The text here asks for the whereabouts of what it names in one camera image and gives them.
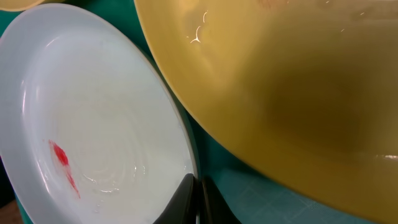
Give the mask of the light blue plate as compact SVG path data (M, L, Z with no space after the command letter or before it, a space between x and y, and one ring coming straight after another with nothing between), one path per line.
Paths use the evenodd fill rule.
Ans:
M179 106L117 28L68 4L1 37L1 158L34 223L154 223L196 172Z

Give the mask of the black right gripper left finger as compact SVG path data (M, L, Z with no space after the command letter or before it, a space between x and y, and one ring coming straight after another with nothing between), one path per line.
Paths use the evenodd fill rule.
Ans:
M154 224L196 224L197 179L186 174Z

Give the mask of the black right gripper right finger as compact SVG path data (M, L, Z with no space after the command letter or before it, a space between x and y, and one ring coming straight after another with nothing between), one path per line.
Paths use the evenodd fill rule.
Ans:
M208 176L200 181L199 201L200 224L241 224Z

